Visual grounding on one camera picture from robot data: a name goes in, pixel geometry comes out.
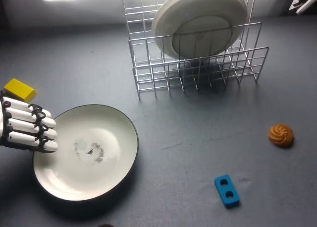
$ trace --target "orange swirled object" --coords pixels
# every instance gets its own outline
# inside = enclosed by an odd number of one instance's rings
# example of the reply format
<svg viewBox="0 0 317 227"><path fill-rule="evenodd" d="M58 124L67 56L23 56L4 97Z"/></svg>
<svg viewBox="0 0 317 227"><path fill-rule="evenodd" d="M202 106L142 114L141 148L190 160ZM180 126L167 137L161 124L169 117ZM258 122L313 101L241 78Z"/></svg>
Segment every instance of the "orange swirled object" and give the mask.
<svg viewBox="0 0 317 227"><path fill-rule="evenodd" d="M287 125L276 124L269 129L268 138L273 144L287 147L293 143L294 134Z"/></svg>

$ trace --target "white robotic hand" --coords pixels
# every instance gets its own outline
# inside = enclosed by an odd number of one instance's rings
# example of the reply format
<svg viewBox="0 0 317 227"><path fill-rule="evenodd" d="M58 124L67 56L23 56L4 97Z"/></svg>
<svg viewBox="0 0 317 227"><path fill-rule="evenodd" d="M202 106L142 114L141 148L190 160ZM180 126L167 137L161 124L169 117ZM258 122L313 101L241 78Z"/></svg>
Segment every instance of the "white robotic hand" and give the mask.
<svg viewBox="0 0 317 227"><path fill-rule="evenodd" d="M58 146L55 120L51 113L35 104L5 96L0 91L0 145L22 150L52 153Z"/></svg>

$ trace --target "yellow block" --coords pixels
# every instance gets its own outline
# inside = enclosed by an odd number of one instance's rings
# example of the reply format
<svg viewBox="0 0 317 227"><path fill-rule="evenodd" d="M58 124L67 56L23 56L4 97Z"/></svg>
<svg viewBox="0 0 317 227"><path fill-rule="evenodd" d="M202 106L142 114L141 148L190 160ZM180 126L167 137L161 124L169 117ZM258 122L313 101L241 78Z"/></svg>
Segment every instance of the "yellow block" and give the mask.
<svg viewBox="0 0 317 227"><path fill-rule="evenodd" d="M32 87L25 85L15 78L13 78L6 84L4 86L4 89L16 99L22 100L27 103L36 95L36 91Z"/></svg>

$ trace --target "white plate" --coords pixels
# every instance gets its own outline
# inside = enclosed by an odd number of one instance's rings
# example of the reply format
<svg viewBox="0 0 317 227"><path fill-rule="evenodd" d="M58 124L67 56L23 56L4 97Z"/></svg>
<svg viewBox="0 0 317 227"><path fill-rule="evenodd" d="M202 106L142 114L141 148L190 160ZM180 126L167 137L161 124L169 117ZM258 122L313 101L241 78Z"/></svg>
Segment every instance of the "white plate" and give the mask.
<svg viewBox="0 0 317 227"><path fill-rule="evenodd" d="M131 120L103 105L76 107L56 119L58 151L35 152L36 178L50 194L71 201L107 193L129 173L138 153Z"/></svg>
<svg viewBox="0 0 317 227"><path fill-rule="evenodd" d="M206 57L230 47L242 32L247 18L243 0L167 0L152 22L154 36L165 36L215 30L195 35L156 38L164 53L179 58Z"/></svg>

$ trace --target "white wall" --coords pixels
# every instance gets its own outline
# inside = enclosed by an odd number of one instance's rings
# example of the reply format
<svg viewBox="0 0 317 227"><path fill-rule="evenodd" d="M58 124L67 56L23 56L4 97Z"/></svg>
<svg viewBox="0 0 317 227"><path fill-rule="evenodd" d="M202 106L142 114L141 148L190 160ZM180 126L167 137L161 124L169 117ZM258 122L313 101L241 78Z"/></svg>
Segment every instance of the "white wall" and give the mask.
<svg viewBox="0 0 317 227"><path fill-rule="evenodd" d="M121 0L3 0L13 28L123 23ZM254 17L277 16L289 0L256 0Z"/></svg>

